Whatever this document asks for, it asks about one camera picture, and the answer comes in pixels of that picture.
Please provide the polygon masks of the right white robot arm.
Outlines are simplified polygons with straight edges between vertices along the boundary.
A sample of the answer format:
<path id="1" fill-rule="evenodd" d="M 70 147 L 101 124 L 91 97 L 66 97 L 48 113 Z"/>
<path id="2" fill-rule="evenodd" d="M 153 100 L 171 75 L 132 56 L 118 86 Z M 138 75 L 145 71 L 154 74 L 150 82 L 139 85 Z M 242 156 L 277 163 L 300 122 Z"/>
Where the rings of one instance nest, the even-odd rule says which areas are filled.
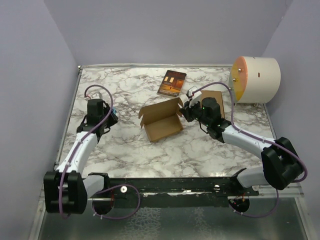
<path id="1" fill-rule="evenodd" d="M 186 101 L 179 112 L 188 122 L 197 121 L 200 129 L 212 139 L 239 147 L 262 161 L 261 167 L 245 168 L 233 175 L 229 189 L 236 196 L 258 185 L 283 190 L 304 172 L 287 138 L 264 138 L 240 129 L 222 117 L 220 105 L 214 97 L 206 97 L 195 104 Z"/>

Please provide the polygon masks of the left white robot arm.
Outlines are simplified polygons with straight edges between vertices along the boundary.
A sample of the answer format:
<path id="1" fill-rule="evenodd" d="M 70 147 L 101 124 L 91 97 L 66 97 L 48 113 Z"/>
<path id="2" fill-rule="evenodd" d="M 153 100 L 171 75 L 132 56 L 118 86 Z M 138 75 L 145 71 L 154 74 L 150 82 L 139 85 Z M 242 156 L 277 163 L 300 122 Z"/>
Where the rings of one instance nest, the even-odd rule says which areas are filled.
<path id="1" fill-rule="evenodd" d="M 84 167 L 101 137 L 118 122 L 113 104 L 101 98 L 87 102 L 87 114 L 76 129 L 75 142 L 67 157 L 43 177 L 45 208 L 48 213 L 82 214 L 94 194 L 103 198 L 111 190 L 106 174 L 93 173 L 82 177 Z"/>

